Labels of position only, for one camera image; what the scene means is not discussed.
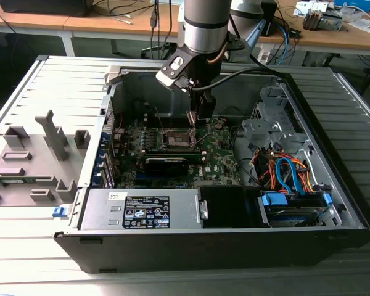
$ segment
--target power supply label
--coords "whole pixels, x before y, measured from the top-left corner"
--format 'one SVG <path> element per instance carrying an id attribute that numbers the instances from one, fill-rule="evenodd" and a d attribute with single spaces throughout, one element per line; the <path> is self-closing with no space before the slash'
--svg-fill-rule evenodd
<path id="1" fill-rule="evenodd" d="M 170 228 L 168 196 L 126 196 L 123 211 L 125 229 Z"/>

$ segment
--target sticker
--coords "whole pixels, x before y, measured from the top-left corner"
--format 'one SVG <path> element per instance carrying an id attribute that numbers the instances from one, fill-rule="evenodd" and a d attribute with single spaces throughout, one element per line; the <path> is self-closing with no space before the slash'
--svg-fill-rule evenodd
<path id="1" fill-rule="evenodd" d="M 125 200 L 127 192 L 109 192 L 109 200 Z"/>
<path id="2" fill-rule="evenodd" d="M 126 196 L 123 213 L 125 229 L 170 228 L 168 196 Z"/>
<path id="3" fill-rule="evenodd" d="M 1 180 L 2 183 L 24 183 L 24 180 Z"/>

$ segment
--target table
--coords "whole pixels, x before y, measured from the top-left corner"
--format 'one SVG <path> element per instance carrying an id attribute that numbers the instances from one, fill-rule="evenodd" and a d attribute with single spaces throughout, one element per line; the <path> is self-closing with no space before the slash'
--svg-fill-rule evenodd
<path id="1" fill-rule="evenodd" d="M 338 54 L 362 54 L 370 56 L 370 33 L 361 31 L 347 23 L 344 23 L 340 31 L 308 31 L 303 29 L 303 18 L 294 17 L 294 5 L 296 0 L 277 0 L 279 8 L 284 16 L 284 20 L 290 24 L 290 27 L 301 31 L 300 40 L 296 50 L 299 51 L 314 51 L 314 52 L 330 52 Z M 265 46 L 282 43 L 282 36 L 279 32 L 269 36 L 260 37 L 260 43 Z"/>
<path id="2" fill-rule="evenodd" d="M 110 6 L 131 4 L 134 1 L 129 0 L 111 0 Z M 131 11 L 140 7 L 148 6 L 149 2 L 138 2 L 125 10 L 118 10 L 118 12 Z M 176 42 L 178 26 L 179 6 L 172 6 L 173 11 L 173 28 L 168 42 Z M 101 10 L 102 13 L 107 13 L 107 9 Z M 51 35 L 59 36 L 62 38 L 65 52 L 67 56 L 75 56 L 72 37 L 85 37 L 85 38 L 100 38 L 100 39 L 125 39 L 125 40 L 150 40 L 150 15 L 152 8 L 140 10 L 139 12 L 132 13 L 132 18 L 129 19 L 132 24 L 128 25 L 119 22 L 111 17 L 105 17 L 92 12 L 86 18 L 68 17 L 63 15 L 39 15 L 39 14 L 7 14 L 0 6 L 0 15 L 6 22 L 20 34 L 31 35 Z M 160 40 L 163 42 L 168 33 L 170 26 L 169 10 L 167 5 L 160 6 Z M 13 33 L 13 31 L 6 26 L 0 18 L 0 32 Z"/>
<path id="3" fill-rule="evenodd" d="M 111 7 L 121 4 L 131 4 L 129 0 L 111 0 Z M 297 51 L 330 52 L 342 54 L 370 55 L 370 33 L 351 27 L 343 26 L 342 31 L 307 31 L 302 28 L 302 18 L 292 18 L 296 0 L 279 0 L 284 19 L 292 23 L 291 28 L 302 32 L 297 44 Z M 147 6 L 148 3 L 138 2 L 131 8 Z M 177 17 L 178 6 L 173 6 L 173 28 L 168 38 L 169 42 L 175 42 L 178 34 Z M 152 8 L 135 12 L 132 15 L 132 25 L 119 22 L 111 17 L 105 17 L 92 13 L 86 18 L 67 17 L 59 15 L 38 14 L 6 14 L 0 7 L 0 14 L 14 28 L 17 33 L 34 35 L 53 35 L 62 38 L 66 54 L 75 56 L 72 37 L 103 38 L 103 39 L 127 39 L 127 40 L 150 40 L 150 13 Z M 168 33 L 168 6 L 162 4 L 161 15 L 161 40 Z M 6 24 L 0 19 L 0 32 L 11 33 Z M 277 32 L 269 37 L 260 37 L 257 47 L 270 51 L 282 43 L 282 37 Z"/>

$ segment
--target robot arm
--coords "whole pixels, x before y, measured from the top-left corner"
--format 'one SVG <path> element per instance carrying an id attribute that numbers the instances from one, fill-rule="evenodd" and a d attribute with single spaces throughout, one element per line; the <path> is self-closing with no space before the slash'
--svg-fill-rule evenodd
<path id="1" fill-rule="evenodd" d="M 165 62 L 156 77 L 167 88 L 178 87 L 184 92 L 189 91 L 195 120 L 210 118 L 216 100 L 210 90 L 196 92 L 191 89 L 211 84 L 220 74 L 221 60 L 226 51 L 245 48 L 243 42 L 228 32 L 228 24 L 233 6 L 244 8 L 249 2 L 185 0 L 184 44 Z"/>

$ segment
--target green circuit board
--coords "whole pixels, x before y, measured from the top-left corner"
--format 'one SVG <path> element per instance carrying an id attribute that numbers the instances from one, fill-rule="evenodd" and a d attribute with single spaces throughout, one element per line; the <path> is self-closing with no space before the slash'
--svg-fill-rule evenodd
<path id="1" fill-rule="evenodd" d="M 165 133 L 186 133 L 189 129 L 165 129 Z M 149 142 L 143 142 L 143 134 L 151 134 Z M 186 176 L 174 178 L 142 178 L 142 147 L 150 150 L 164 151 L 162 130 L 145 129 L 131 125 L 126 129 L 126 139 L 121 148 L 120 181 L 118 188 L 197 188 L 202 185 L 238 185 L 240 175 L 230 148 L 230 131 L 220 121 L 212 120 L 195 132 L 198 151 L 205 151 L 203 163 L 190 164 Z"/>

